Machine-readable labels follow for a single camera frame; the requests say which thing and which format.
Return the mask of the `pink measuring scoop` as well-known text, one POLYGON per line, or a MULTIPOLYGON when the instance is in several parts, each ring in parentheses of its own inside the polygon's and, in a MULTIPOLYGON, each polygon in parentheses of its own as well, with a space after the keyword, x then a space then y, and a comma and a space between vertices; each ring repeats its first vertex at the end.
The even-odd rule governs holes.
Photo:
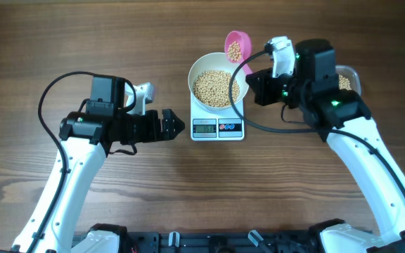
POLYGON ((239 66, 244 60, 248 59, 252 55, 252 42, 248 34, 246 32, 236 30, 229 32, 224 42, 224 54, 227 60, 235 64, 236 66, 239 66), (237 41, 240 44, 241 58, 238 62, 233 62, 229 60, 228 56, 226 55, 228 46, 233 41, 237 41))

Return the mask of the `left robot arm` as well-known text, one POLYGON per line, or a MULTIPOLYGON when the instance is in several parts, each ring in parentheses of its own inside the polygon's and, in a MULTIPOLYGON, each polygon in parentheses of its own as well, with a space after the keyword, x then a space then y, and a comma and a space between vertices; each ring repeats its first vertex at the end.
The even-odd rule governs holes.
POLYGON ((126 227, 105 223, 92 226, 85 239, 73 242, 77 220, 91 182, 111 154, 113 143, 131 146, 122 150, 135 155, 136 143, 170 141, 184 128, 172 110, 133 112, 137 98, 124 103, 127 79, 92 74, 91 95, 76 112, 60 123, 55 136, 58 154, 49 179, 30 220, 13 242, 11 252, 137 252, 126 227))

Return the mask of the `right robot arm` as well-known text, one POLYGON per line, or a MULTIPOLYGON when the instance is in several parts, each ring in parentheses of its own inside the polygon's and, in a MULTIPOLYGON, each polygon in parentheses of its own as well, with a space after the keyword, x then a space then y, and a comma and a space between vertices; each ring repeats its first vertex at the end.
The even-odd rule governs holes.
POLYGON ((255 102, 282 102, 302 111, 306 130, 344 162, 379 228, 372 235, 331 220, 312 228, 321 252, 405 252, 405 176, 386 148, 361 96, 340 88, 335 50, 325 39, 293 44, 270 39, 264 52, 273 67, 249 74, 255 102))

